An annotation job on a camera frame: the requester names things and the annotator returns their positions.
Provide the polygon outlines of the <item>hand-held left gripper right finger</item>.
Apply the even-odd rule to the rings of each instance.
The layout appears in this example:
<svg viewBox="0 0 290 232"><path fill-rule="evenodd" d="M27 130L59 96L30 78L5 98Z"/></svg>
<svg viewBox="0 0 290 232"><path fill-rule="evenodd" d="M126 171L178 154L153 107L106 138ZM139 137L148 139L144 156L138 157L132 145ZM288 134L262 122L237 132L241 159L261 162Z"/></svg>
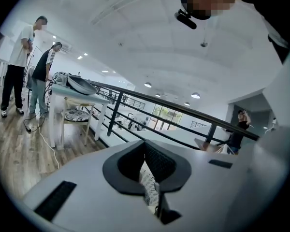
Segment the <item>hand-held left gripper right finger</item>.
<svg viewBox="0 0 290 232"><path fill-rule="evenodd" d="M192 173L190 163L182 156L173 153L152 141L144 141L145 162L161 193L180 190Z"/></svg>

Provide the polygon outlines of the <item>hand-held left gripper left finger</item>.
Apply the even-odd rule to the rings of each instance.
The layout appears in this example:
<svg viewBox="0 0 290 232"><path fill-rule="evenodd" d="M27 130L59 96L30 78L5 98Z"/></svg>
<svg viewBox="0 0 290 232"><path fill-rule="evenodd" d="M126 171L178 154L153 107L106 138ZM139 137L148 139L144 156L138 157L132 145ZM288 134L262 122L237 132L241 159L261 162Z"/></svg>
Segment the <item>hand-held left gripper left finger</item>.
<svg viewBox="0 0 290 232"><path fill-rule="evenodd" d="M103 176L121 194L145 194L139 181L144 161L145 142L140 140L111 155L103 164Z"/></svg>

